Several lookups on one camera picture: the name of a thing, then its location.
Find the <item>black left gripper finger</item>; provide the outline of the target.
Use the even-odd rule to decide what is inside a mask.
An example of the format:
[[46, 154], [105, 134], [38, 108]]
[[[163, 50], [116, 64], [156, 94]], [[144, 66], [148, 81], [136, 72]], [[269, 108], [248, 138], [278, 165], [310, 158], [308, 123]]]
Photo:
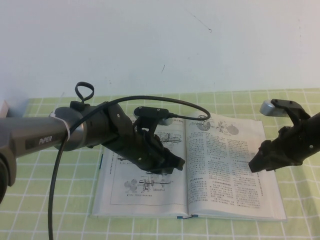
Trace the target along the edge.
[[164, 147], [163, 143], [161, 142], [161, 139], [158, 135], [155, 136], [155, 139], [159, 145], [158, 147], [158, 154], [160, 156], [160, 163], [163, 163], [165, 160], [171, 161], [171, 165], [174, 169], [177, 169], [179, 171], [183, 170], [185, 160], [181, 157], [173, 154], [168, 148]]
[[165, 160], [164, 162], [159, 161], [150, 161], [149, 171], [153, 174], [172, 174], [173, 167], [170, 160]]

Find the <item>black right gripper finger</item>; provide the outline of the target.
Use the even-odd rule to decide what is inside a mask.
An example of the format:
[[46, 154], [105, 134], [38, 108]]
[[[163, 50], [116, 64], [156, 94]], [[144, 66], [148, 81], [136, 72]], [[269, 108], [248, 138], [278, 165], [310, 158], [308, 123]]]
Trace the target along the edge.
[[257, 156], [260, 158], [274, 157], [277, 153], [277, 147], [271, 140], [265, 140], [258, 148]]
[[256, 154], [252, 158], [252, 160], [248, 163], [248, 166], [252, 173], [275, 170], [275, 168], [271, 165], [271, 162], [267, 160], [263, 155], [259, 154]]

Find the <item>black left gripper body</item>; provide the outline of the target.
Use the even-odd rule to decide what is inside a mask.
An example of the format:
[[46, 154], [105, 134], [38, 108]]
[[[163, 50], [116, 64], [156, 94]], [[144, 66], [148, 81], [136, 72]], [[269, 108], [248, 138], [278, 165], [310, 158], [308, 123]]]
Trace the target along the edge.
[[150, 172], [150, 161], [160, 160], [155, 130], [162, 120], [169, 118], [170, 112], [164, 108], [140, 106], [135, 111], [138, 115], [135, 123], [118, 104], [111, 105], [105, 112], [114, 137], [102, 145], [140, 169]]

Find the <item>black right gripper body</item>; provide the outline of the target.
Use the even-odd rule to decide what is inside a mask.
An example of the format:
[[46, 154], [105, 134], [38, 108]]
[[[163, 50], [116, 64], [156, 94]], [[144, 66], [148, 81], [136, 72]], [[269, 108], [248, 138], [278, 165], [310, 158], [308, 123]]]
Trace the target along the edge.
[[280, 129], [273, 143], [276, 146], [275, 170], [302, 165], [306, 158], [320, 151], [320, 114]]

